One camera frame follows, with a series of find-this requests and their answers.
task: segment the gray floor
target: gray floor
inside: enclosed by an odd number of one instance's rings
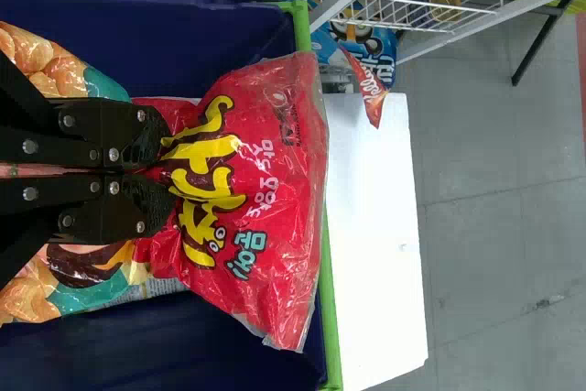
[[[584,389],[586,161],[573,17],[510,85],[543,21],[523,16],[398,68],[430,357],[375,390]]]

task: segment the metal shelf leg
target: metal shelf leg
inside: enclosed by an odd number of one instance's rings
[[[521,61],[521,64],[517,68],[515,75],[513,75],[512,82],[514,86],[517,86],[519,84],[527,68],[529,67],[535,56],[539,53],[539,50],[543,46],[543,43],[548,38],[549,33],[557,25],[559,19],[563,16],[563,13],[566,11],[566,9],[568,9],[568,6],[570,6],[570,4],[573,1],[574,0],[561,0],[561,2],[559,2],[558,5],[558,11],[560,12],[560,14],[548,17],[548,20],[546,21],[545,25],[541,28],[539,34],[537,34],[537,38],[535,39],[535,41],[531,45],[531,48],[529,48],[529,51],[523,58],[523,61]]]

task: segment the plastic wrapper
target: plastic wrapper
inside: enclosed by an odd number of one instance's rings
[[[0,50],[47,98],[130,100],[118,83],[59,44],[5,22],[0,22]],[[65,171],[0,163],[0,179],[55,176]],[[0,291],[0,325],[14,320],[42,322],[103,307],[124,294],[123,299],[132,300],[182,289],[171,280],[154,280],[145,264],[133,260],[134,253],[131,241],[102,246],[45,244]]]
[[[265,60],[219,79],[199,111],[144,100],[173,137],[149,175],[171,185],[176,215],[136,259],[178,277],[264,342],[301,351],[320,266],[327,128],[315,56]]]
[[[5,28],[3,51],[45,96],[127,101],[121,86],[105,76],[97,86],[95,75],[86,75],[89,65],[57,44]],[[43,81],[32,78],[38,73]],[[265,343],[301,351],[318,282],[327,160],[315,55],[234,71],[197,105],[181,98],[133,101],[155,106],[171,129],[160,164],[142,172],[178,195],[176,211],[150,239],[45,244],[0,291],[0,323],[42,322],[184,285]],[[4,179],[63,172],[0,164]]]
[[[59,44],[2,21],[0,50],[47,98],[100,96],[130,102],[120,84]]]
[[[319,3],[320,0],[308,0],[309,8]],[[343,21],[353,15],[358,20],[379,18],[372,11],[370,15],[366,13],[364,5],[354,1],[352,7],[341,11],[339,19]],[[311,45],[320,65],[353,71],[359,80],[368,119],[378,128],[386,93],[396,77],[396,37],[393,31],[330,21],[311,34]]]

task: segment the plastic bag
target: plastic bag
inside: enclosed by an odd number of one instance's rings
[[[0,21],[0,50],[47,98],[100,96],[129,103],[126,90],[54,41]]]
[[[122,86],[59,44],[5,22],[0,22],[0,50],[47,98],[101,96],[130,101]],[[83,172],[0,163],[0,179],[55,176],[66,171]],[[0,291],[0,325],[13,320],[43,322],[102,307],[132,286],[136,289],[130,289],[134,294],[125,297],[129,300],[181,290],[167,280],[153,281],[147,266],[133,260],[134,251],[131,241],[101,246],[45,244]]]
[[[315,56],[265,60],[219,79],[199,111],[148,100],[168,122],[149,175],[180,196],[136,259],[178,277],[264,342],[301,351],[320,266],[327,128]]]

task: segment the red snack bag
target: red snack bag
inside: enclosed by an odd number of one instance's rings
[[[375,128],[381,124],[381,115],[383,112],[383,103],[385,102],[388,90],[376,78],[376,75],[368,69],[366,66],[360,64],[360,62],[345,48],[340,47],[340,50],[346,56],[346,59],[352,66],[356,77],[358,78],[358,87],[360,87],[360,93],[363,96],[364,108],[366,109],[366,116],[368,121]]]
[[[178,277],[265,343],[303,348],[320,266],[327,128],[310,52],[220,78],[196,107],[154,105],[173,137],[149,173],[180,199],[135,259]]]

